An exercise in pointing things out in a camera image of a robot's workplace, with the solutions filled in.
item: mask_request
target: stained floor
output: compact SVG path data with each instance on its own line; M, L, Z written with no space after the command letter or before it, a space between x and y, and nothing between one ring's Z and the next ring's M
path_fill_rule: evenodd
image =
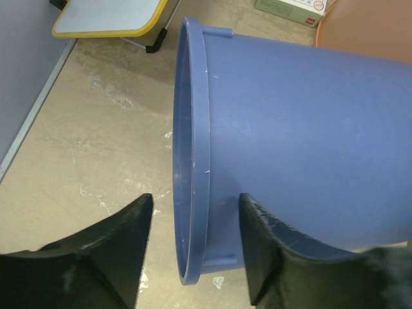
M183 0L154 55L120 39L79 40L0 186L0 252L36 250L151 192L156 210L138 308L250 308L244 270L204 275L196 286L178 279L172 109L186 15L245 35L314 43L314 29L260 12L253 0Z

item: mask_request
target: blue plastic bin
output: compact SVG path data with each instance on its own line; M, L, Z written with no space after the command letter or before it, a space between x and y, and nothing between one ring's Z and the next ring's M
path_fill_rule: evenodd
M183 284L243 266L238 198L355 249L412 239L412 66L182 23L173 124Z

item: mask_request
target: green box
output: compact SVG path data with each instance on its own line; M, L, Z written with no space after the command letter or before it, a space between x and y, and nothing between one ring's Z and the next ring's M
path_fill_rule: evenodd
M309 27L321 21L327 0L256 0L255 8Z

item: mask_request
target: black object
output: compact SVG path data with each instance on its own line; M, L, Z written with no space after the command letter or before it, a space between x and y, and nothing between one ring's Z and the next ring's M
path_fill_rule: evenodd
M152 211L144 194L39 251L0 256L2 308L134 308Z
M49 3L58 8L60 11L66 6L66 0L49 0Z
M146 53L156 53L159 51L159 49L162 47L162 43L164 39L166 38L167 35L167 29L162 28L154 41L153 45L147 45L146 46Z
M412 308L412 248L347 252L310 238L241 194L250 302L258 309Z

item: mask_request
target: container rim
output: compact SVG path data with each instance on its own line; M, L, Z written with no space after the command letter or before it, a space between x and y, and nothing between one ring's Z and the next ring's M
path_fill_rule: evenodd
M174 191L174 233L180 281L183 285L198 282L205 256L207 224L209 217L210 190L210 113L209 113L209 78L207 58L202 26L197 19L185 17L182 21L178 39L178 56L176 61L176 81L182 79L184 53L189 55L191 81L191 129L192 129L192 166L191 166L191 204L181 205L176 183L180 164L177 162L179 147L179 117L173 119L173 191ZM181 85L175 83L174 113L181 98ZM190 207L190 224L188 248L184 248L182 207Z

